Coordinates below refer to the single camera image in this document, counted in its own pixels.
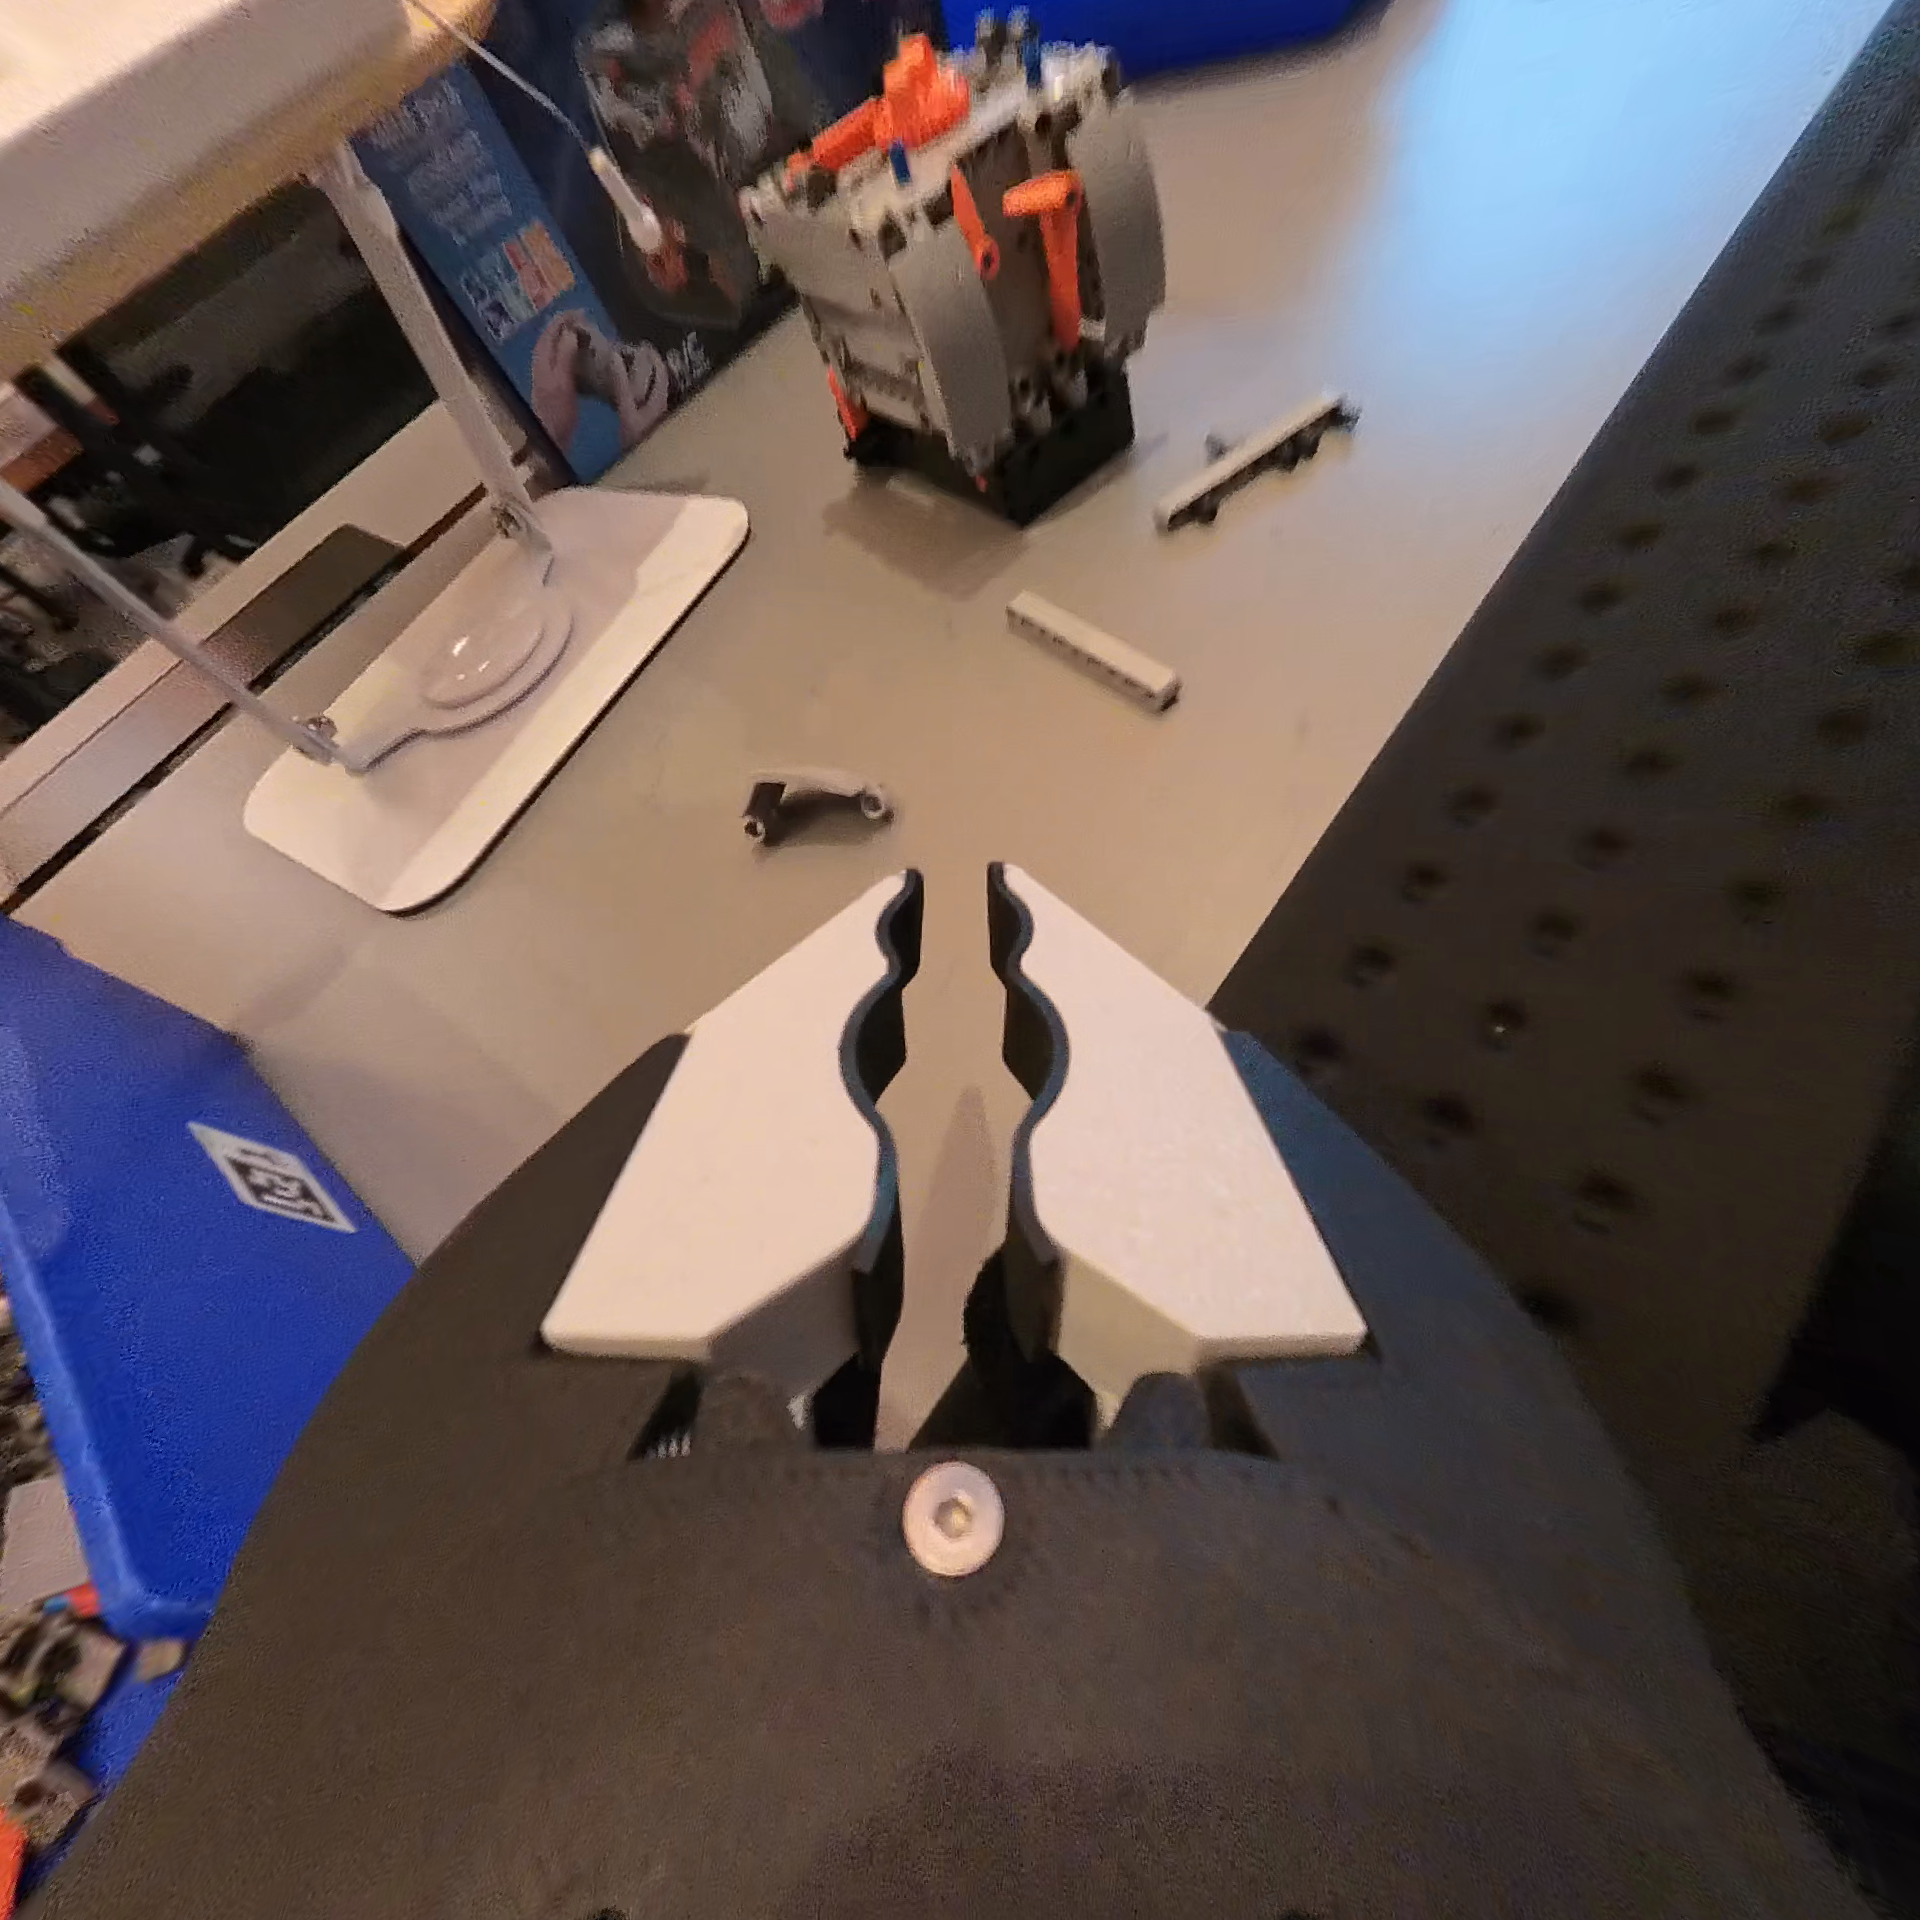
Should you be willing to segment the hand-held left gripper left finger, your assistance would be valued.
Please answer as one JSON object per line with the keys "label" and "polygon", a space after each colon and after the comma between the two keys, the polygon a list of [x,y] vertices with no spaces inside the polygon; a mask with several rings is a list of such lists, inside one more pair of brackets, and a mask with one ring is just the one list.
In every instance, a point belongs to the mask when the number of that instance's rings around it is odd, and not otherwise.
{"label": "hand-held left gripper left finger", "polygon": [[870,1450],[905,1298],[895,1142],[919,871],[878,881],[679,1039],[546,1308],[546,1350],[753,1377],[818,1444]]}

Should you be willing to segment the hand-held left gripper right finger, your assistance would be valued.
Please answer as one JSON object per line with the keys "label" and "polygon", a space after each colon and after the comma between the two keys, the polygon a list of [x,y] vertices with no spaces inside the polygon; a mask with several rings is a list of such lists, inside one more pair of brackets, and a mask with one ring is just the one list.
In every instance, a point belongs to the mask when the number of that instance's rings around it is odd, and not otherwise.
{"label": "hand-held left gripper right finger", "polygon": [[1147,1382],[1345,1363],[1371,1331],[1220,1025],[1030,871],[990,864],[1026,1097],[982,1272],[994,1444],[1083,1450]]}

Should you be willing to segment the blue tagged parts bin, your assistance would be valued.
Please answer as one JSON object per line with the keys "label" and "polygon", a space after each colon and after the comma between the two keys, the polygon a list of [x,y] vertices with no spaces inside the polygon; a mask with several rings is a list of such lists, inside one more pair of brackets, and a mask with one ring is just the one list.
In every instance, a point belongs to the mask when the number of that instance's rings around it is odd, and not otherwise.
{"label": "blue tagged parts bin", "polygon": [[4,920],[2,1266],[103,1626],[196,1641],[417,1262],[236,1039]]}

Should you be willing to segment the long grey beam with pins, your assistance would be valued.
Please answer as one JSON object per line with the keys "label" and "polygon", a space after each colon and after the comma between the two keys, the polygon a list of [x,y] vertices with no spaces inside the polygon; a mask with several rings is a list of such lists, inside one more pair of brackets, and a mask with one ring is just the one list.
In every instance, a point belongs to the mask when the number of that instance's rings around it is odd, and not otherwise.
{"label": "long grey beam with pins", "polygon": [[1171,537],[1190,526],[1213,523],[1234,495],[1268,474],[1297,474],[1318,458],[1330,436],[1350,435],[1358,422],[1359,407],[1348,396],[1321,393],[1245,439],[1211,439],[1203,470],[1155,504],[1156,534]]}

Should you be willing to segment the grey orange toy model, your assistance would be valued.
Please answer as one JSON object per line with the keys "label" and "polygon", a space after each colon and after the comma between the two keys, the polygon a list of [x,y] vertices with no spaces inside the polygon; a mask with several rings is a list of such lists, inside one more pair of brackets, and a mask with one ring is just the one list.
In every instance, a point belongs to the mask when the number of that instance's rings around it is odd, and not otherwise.
{"label": "grey orange toy model", "polygon": [[900,39],[881,90],[738,195],[845,452],[1029,526],[1137,444],[1165,302],[1155,163],[1111,48],[986,12]]}

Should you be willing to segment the small grey curved panel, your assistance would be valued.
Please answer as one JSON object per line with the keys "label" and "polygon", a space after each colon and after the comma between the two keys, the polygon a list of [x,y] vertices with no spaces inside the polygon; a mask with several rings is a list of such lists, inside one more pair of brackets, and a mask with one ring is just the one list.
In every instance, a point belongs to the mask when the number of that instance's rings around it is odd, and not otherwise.
{"label": "small grey curved panel", "polygon": [[740,809],[740,828],[759,848],[778,848],[825,819],[881,828],[893,817],[893,798],[883,784],[851,771],[803,766],[757,772]]}

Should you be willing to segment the short grey beam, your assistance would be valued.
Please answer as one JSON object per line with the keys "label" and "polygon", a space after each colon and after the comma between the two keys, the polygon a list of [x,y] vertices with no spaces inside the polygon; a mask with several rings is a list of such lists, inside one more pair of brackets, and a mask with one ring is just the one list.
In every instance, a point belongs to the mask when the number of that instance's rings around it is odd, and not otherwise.
{"label": "short grey beam", "polygon": [[1012,633],[1115,689],[1149,714],[1169,711],[1183,694],[1183,681],[1171,665],[1036,592],[1018,592],[1003,612]]}

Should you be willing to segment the black perforated mat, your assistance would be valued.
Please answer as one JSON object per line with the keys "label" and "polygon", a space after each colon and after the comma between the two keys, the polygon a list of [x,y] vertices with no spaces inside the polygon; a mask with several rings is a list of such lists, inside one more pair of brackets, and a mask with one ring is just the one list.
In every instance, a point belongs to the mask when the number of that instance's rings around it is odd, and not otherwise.
{"label": "black perforated mat", "polygon": [[1915,1915],[1917,27],[1892,6],[1213,995],[1508,1284]]}

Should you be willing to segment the pile of grey toy parts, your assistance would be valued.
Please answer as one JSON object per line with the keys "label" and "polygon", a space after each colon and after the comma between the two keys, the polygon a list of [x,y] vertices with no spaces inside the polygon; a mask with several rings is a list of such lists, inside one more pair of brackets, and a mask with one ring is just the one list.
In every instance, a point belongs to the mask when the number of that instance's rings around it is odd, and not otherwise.
{"label": "pile of grey toy parts", "polygon": [[2,1306],[2,1854],[4,1911],[125,1775],[191,1639],[109,1626],[28,1355]]}

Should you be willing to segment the blue picture box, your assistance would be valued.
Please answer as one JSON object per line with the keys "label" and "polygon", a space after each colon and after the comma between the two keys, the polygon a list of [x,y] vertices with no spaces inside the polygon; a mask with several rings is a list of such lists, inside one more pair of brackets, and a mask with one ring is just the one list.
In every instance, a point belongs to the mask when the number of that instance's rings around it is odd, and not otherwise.
{"label": "blue picture box", "polygon": [[665,419],[668,362],[619,328],[466,64],[409,92],[351,152],[569,482],[599,480]]}

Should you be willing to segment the blue plastic bin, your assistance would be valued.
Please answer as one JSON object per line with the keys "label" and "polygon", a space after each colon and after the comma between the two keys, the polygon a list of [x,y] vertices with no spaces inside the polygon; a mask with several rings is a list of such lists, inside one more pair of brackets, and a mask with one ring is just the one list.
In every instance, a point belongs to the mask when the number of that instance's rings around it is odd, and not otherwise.
{"label": "blue plastic bin", "polygon": [[954,41],[987,12],[1025,12],[1045,41],[1109,48],[1127,78],[1294,54],[1341,35],[1374,2],[943,2]]}

